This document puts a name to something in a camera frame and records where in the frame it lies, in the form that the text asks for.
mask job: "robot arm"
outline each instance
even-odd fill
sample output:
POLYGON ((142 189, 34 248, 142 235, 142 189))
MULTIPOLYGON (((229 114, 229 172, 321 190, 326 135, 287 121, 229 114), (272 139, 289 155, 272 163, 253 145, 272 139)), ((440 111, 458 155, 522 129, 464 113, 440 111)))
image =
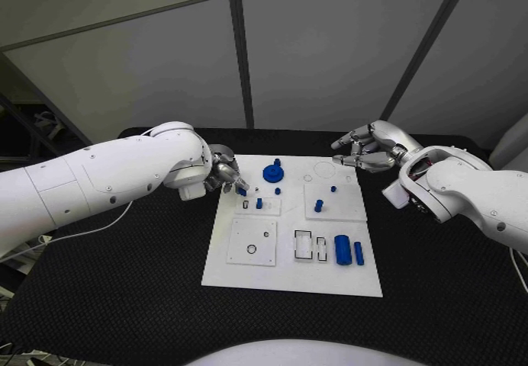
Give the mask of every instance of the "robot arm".
POLYGON ((25 240, 148 195, 160 184, 183 201, 223 183, 248 190, 233 152, 168 122, 0 174, 0 257, 25 240))
POLYGON ((401 167, 398 179, 382 191, 395 208, 412 203, 440 223, 461 214, 490 239, 528 253, 526 173, 494 172, 454 146, 421 147, 382 120, 343 135, 331 148, 346 143, 352 143, 352 154, 334 156, 334 163, 369 172, 388 170, 393 165, 401 167))

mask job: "black tablecloth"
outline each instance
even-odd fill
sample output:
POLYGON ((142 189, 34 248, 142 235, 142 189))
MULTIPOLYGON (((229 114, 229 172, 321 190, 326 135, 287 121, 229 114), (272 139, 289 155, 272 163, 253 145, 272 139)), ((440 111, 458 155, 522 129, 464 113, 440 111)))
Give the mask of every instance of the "black tablecloth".
MULTIPOLYGON (((239 154, 331 156, 339 133, 197 129, 239 154)), ((129 136, 137 130, 126 130, 129 136)), ((483 158, 461 136, 415 136, 483 158)), ((160 188, 108 230, 51 244, 1 319, 1 337, 75 359, 181 364, 261 339, 359 345, 425 364, 528 364, 528 311, 507 248, 455 217, 396 210, 396 169, 357 171, 383 298, 200 286, 219 191, 160 188)), ((108 224, 122 207, 66 226, 108 224)))

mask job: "robotic hand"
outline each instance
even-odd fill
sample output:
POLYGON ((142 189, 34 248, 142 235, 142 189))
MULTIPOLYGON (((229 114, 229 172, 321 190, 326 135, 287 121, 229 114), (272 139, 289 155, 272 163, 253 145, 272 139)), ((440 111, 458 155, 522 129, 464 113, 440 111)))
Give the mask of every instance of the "robotic hand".
POLYGON ((350 155, 333 156, 333 163, 367 172, 401 167, 398 179, 382 191, 395 208, 412 203, 440 223, 461 214, 490 239, 528 253, 526 173, 493 171, 454 146, 424 148, 383 120, 350 131, 331 148, 349 143, 350 155))
POLYGON ((24 241, 126 204, 160 184, 183 201, 225 185, 248 190, 232 150, 206 145, 190 125, 88 146, 47 162, 0 173, 0 257, 24 241))

